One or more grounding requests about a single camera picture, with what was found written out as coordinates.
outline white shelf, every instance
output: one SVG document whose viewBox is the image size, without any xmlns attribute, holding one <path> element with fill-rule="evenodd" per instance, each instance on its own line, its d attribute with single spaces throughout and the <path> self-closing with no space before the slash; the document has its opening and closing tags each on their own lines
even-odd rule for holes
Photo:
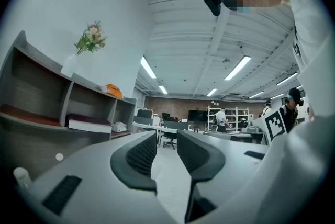
<svg viewBox="0 0 335 224">
<path fill-rule="evenodd" d="M 211 108 L 208 106 L 208 108 L 206 108 L 206 110 L 208 110 L 208 124 L 207 124 L 207 130 L 209 130 L 209 126 L 211 124 L 213 124 L 213 118 L 210 119 L 210 117 L 213 117 L 214 115 L 211 115 L 210 114 L 210 111 L 214 110 L 214 111 L 218 111 L 218 110 L 221 110 L 221 108 Z M 239 110 L 244 110 L 244 111 L 247 111 L 246 114 L 243 114 L 243 115 L 239 115 L 238 114 L 238 111 Z M 249 114 L 249 108 L 246 108 L 246 109 L 239 109 L 238 107 L 235 107 L 235 108 L 226 108 L 225 111 L 230 111 L 230 113 L 235 113 L 234 115 L 226 115 L 226 117 L 236 117 L 235 121 L 230 121 L 229 123 L 230 124 L 235 124 L 235 127 L 234 128 L 226 128 L 226 130 L 234 130 L 234 131 L 238 131 L 240 130 L 241 128 L 238 127 L 238 124 L 241 123 L 242 121 L 239 121 L 238 120 L 238 117 L 244 117 L 246 120 L 248 120 L 248 114 Z"/>
</svg>

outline black camera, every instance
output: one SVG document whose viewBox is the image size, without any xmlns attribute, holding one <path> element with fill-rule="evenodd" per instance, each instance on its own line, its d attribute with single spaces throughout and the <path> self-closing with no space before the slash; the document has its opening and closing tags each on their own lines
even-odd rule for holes
<svg viewBox="0 0 335 224">
<path fill-rule="evenodd" d="M 221 0 L 204 0 L 214 16 L 219 16 L 221 12 Z"/>
</svg>

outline brick wall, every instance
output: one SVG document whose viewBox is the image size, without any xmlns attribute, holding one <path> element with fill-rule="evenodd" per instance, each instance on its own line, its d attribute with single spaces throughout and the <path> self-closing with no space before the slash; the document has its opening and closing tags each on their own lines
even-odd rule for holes
<svg viewBox="0 0 335 224">
<path fill-rule="evenodd" d="M 212 107 L 211 101 L 208 100 L 187 100 L 187 99 L 175 99 L 175 98 L 163 98 L 163 97 L 146 97 L 144 107 L 147 109 L 153 109 L 154 113 L 170 113 L 172 117 L 178 119 L 187 119 L 188 110 L 206 110 L 208 106 Z M 244 102 L 219 102 L 220 108 L 249 108 L 249 114 L 254 114 L 254 119 L 258 118 L 258 115 L 264 109 L 263 103 L 244 103 Z M 204 124 L 199 125 L 201 130 L 204 129 Z"/>
</svg>

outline white shirt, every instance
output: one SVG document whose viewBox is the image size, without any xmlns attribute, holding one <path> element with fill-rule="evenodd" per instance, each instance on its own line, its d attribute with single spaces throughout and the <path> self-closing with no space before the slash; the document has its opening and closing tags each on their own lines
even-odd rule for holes
<svg viewBox="0 0 335 224">
<path fill-rule="evenodd" d="M 226 120 L 226 114 L 223 111 L 219 111 L 215 115 L 216 115 L 217 125 L 224 126 L 225 125 L 224 120 Z"/>
<path fill-rule="evenodd" d="M 270 109 L 270 108 L 268 108 L 268 107 L 265 107 L 265 108 L 263 109 L 262 114 L 263 114 L 263 116 L 264 116 L 264 115 L 266 115 L 266 114 L 270 114 L 271 111 L 272 111 L 272 109 Z"/>
<path fill-rule="evenodd" d="M 322 0 L 290 0 L 290 3 L 296 30 L 293 54 L 301 71 L 317 55 L 334 27 Z M 295 51 L 295 44 L 300 56 Z"/>
</svg>

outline black cap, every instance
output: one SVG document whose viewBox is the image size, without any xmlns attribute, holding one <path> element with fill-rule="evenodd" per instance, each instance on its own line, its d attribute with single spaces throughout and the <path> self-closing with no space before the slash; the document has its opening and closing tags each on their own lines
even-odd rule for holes
<svg viewBox="0 0 335 224">
<path fill-rule="evenodd" d="M 293 98 L 293 101 L 295 104 L 301 104 L 301 94 L 300 94 L 300 91 L 297 89 L 297 88 L 291 88 L 289 91 L 288 91 L 288 94 Z"/>
</svg>

